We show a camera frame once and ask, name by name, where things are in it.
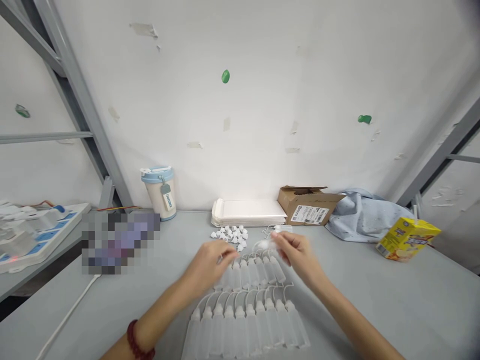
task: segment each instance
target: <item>hand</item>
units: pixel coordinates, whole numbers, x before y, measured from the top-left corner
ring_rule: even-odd
[[[282,231],[272,232],[271,237],[278,247],[278,254],[310,289],[315,281],[327,278],[305,236]]]
[[[179,282],[186,285],[193,298],[198,298],[214,286],[238,256],[239,253],[224,240],[204,242]]]

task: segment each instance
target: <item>cardboard box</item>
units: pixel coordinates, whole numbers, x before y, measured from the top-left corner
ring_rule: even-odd
[[[346,195],[323,193],[322,187],[284,186],[278,193],[278,202],[286,213],[288,225],[325,225],[337,203]]]

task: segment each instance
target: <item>red bead bracelet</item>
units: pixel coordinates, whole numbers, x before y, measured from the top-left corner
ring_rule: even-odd
[[[135,340],[134,336],[134,326],[138,320],[132,320],[131,323],[128,325],[128,329],[126,331],[126,338],[128,339],[128,344],[130,345],[131,352],[135,356],[135,359],[140,360],[152,360],[155,356],[155,348],[150,350],[149,352],[143,352],[137,341]]]

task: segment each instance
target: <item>white cap pile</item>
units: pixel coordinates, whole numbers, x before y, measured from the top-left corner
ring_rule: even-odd
[[[247,247],[247,239],[249,238],[249,232],[243,225],[237,226],[225,226],[221,227],[219,231],[212,232],[210,237],[213,239],[223,239],[227,243],[238,244],[236,250],[241,252]]]

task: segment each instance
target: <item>white wall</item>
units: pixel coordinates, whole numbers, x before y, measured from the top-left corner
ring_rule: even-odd
[[[2,17],[0,44],[0,134],[75,131],[42,59]],[[16,104],[31,117],[18,115]],[[0,145],[0,199],[98,205],[101,182],[80,141],[74,142]]]
[[[139,168],[159,164],[176,171],[181,209],[275,199],[283,185],[396,200],[480,95],[475,38],[454,0],[55,2],[144,207]],[[158,40],[130,23],[152,23]],[[195,141],[203,149],[187,148]]]
[[[480,158],[480,135],[461,152]],[[423,218],[443,230],[435,248],[480,274],[480,164],[454,161],[423,195]]]

